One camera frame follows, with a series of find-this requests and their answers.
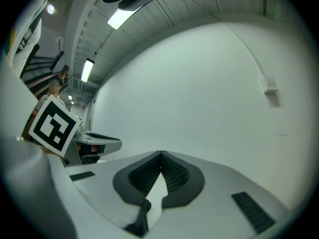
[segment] curved ceiling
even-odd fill
[[[107,21],[117,8],[118,2],[74,0],[65,40],[66,63],[72,77],[70,89],[95,94],[111,70],[134,48],[159,32],[193,18],[238,12],[302,25],[301,18],[286,0],[154,0],[114,30]],[[95,65],[84,84],[80,79],[86,58],[94,59]]]

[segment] ceiling light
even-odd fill
[[[46,10],[47,10],[47,12],[48,12],[49,14],[54,14],[55,8],[54,8],[53,5],[49,4],[49,5],[47,6]]]
[[[83,81],[83,82],[87,82],[88,81],[88,78],[89,78],[89,75],[90,75],[90,72],[92,70],[93,65],[94,65],[94,61],[93,60],[91,60],[89,58],[87,58],[85,60],[81,81]]]
[[[115,11],[115,13],[113,13],[113,15],[108,20],[108,25],[110,25],[115,30],[119,29],[120,26],[123,25],[124,22],[127,21],[140,8],[138,8],[135,11],[127,11],[127,10],[117,9]]]
[[[113,13],[113,15],[110,17],[108,25],[110,25],[115,30],[119,29],[120,26],[123,25],[124,22],[127,21],[139,9],[140,8],[134,11],[117,9],[115,13]]]

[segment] small box on wall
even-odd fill
[[[260,79],[260,83],[265,94],[274,94],[278,91],[277,83],[274,77],[263,75]]]

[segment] black grille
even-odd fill
[[[275,224],[274,220],[246,192],[234,194],[231,197],[258,234]]]
[[[147,196],[160,175],[161,156],[158,155],[129,174],[129,182]]]
[[[93,172],[85,172],[85,173],[78,173],[74,175],[70,175],[72,181],[82,180],[91,176],[94,176],[95,173]]]
[[[165,155],[162,155],[161,173],[165,179],[169,193],[181,188],[189,178],[189,173],[184,167]]]

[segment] white wall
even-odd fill
[[[84,109],[82,109],[80,106],[72,105],[71,106],[71,111],[72,114],[79,116],[81,120],[83,121],[84,119]]]
[[[36,56],[51,58],[56,57],[64,49],[63,42],[63,37],[59,36],[53,30],[43,26],[41,28],[41,37],[38,41],[40,49],[37,51]]]
[[[118,158],[165,149],[228,165],[292,209],[318,168],[319,63],[291,28],[218,17],[225,23],[174,27],[133,52],[100,89],[92,131],[123,141]],[[257,63],[275,77],[276,96],[262,93]]]

